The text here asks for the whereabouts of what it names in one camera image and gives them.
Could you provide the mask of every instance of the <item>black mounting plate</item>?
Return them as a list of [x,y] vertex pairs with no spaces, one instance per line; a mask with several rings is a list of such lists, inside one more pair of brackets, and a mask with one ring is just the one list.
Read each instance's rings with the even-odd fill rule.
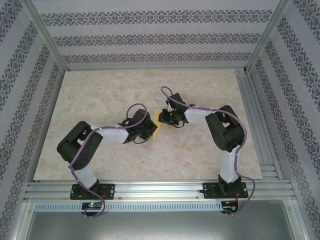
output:
[[[115,195],[115,185],[100,183],[96,193],[100,195],[104,200],[113,200]],[[71,188],[70,199],[98,200],[99,198],[84,190],[79,184],[73,184]]]
[[200,190],[200,193],[203,194],[205,199],[235,199],[236,192],[238,193],[239,199],[248,198],[248,190],[245,182],[241,182],[239,187],[235,188],[233,191],[224,195],[218,186],[218,182],[204,182],[202,184],[203,190]]

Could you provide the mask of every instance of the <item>patterned wallpaper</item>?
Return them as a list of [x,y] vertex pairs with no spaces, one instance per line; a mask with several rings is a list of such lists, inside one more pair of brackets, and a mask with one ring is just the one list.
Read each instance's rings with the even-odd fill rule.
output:
[[245,67],[279,0],[35,0],[68,67]]
[[18,0],[0,3],[0,240],[32,181],[63,74]]
[[281,170],[320,239],[320,1],[293,0],[251,72]]

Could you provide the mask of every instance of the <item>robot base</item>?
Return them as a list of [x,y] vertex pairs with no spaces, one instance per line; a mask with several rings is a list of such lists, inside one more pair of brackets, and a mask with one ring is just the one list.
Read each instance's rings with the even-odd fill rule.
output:
[[[115,195],[114,184],[97,184],[93,185],[90,190],[100,195],[104,200],[113,200]],[[73,184],[70,193],[71,200],[98,200],[95,195],[84,190],[79,184]]]
[[249,196],[247,185],[240,177],[235,182],[226,183],[219,175],[219,182],[204,182],[202,186],[200,193],[205,199],[246,199]]

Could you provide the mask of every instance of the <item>marble tabletop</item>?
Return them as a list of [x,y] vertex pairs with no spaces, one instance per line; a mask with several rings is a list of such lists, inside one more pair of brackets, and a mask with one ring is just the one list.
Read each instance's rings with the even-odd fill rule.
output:
[[[161,69],[66,72],[34,180],[73,180],[68,163],[56,150],[66,134],[79,121],[114,126],[126,118],[128,107],[135,103],[145,104],[153,119],[155,110],[166,107],[160,90],[163,85],[180,93],[187,104],[208,108],[230,105],[248,132],[240,151],[239,172],[262,178],[234,71]],[[137,109],[132,108],[131,116]],[[177,129],[163,124],[156,138],[144,144],[100,146],[90,165],[100,180],[211,180],[218,178],[221,151],[207,125],[189,123]]]

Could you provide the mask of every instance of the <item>yellow sponge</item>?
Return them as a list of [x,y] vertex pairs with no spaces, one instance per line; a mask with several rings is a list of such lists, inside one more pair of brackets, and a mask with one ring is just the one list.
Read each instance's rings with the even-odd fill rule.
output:
[[156,109],[154,110],[154,119],[153,119],[153,122],[154,124],[157,126],[156,130],[154,131],[153,135],[152,135],[152,140],[155,140],[158,132],[159,132],[159,129],[162,125],[162,122],[159,122],[158,119],[159,119],[159,115],[160,113],[162,112],[161,109]]

